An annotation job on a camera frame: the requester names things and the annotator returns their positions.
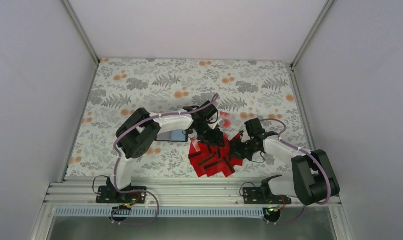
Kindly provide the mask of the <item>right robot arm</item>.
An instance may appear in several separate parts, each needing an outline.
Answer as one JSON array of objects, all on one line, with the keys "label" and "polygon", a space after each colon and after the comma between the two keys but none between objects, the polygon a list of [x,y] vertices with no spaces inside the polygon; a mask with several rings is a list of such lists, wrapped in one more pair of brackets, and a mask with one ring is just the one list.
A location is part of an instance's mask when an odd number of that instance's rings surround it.
[{"label": "right robot arm", "polygon": [[268,154],[292,168],[289,177],[278,174],[262,180],[260,197],[265,203],[288,196],[305,206],[325,205],[340,193],[340,184],[324,150],[296,146],[282,137],[284,130],[266,131],[259,118],[245,122],[245,128],[248,138],[236,137],[231,141],[231,157],[252,161],[256,153]]}]

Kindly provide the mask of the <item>black card holder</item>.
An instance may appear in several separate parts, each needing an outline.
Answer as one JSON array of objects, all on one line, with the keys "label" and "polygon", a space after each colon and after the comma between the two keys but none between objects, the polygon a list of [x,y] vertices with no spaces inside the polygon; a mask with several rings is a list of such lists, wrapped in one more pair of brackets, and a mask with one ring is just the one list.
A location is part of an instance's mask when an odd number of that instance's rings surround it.
[{"label": "black card holder", "polygon": [[183,129],[178,129],[158,134],[155,138],[155,141],[185,143],[188,141],[188,139],[189,136],[187,131]]}]

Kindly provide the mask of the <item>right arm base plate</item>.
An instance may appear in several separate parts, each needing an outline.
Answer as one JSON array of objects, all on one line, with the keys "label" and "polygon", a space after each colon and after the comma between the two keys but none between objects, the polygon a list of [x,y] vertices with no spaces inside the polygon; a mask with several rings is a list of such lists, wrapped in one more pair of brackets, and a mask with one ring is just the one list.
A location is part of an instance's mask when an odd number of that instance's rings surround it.
[{"label": "right arm base plate", "polygon": [[290,205],[292,199],[284,195],[273,195],[261,187],[243,187],[241,190],[246,205]]}]

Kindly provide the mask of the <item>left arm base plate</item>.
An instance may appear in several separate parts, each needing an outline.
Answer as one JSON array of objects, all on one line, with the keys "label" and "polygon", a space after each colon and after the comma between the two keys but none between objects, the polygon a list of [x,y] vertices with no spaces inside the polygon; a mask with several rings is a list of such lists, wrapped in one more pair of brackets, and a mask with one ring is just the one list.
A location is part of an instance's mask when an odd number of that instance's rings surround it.
[{"label": "left arm base plate", "polygon": [[95,200],[97,204],[144,204],[147,196],[145,192],[118,193],[108,186],[100,186],[98,194]]}]

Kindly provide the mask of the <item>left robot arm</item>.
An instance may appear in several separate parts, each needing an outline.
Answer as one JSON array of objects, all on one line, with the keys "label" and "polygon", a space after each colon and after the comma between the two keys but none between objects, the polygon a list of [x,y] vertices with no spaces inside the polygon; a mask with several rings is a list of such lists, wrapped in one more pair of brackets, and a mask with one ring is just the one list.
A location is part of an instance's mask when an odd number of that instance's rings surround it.
[{"label": "left robot arm", "polygon": [[196,139],[217,148],[225,146],[225,137],[216,123],[210,119],[219,111],[215,107],[218,96],[199,107],[184,107],[175,112],[150,113],[139,108],[117,130],[113,148],[118,154],[113,174],[106,183],[108,195],[117,203],[128,198],[132,184],[130,159],[143,156],[158,135],[171,131],[193,130]]}]

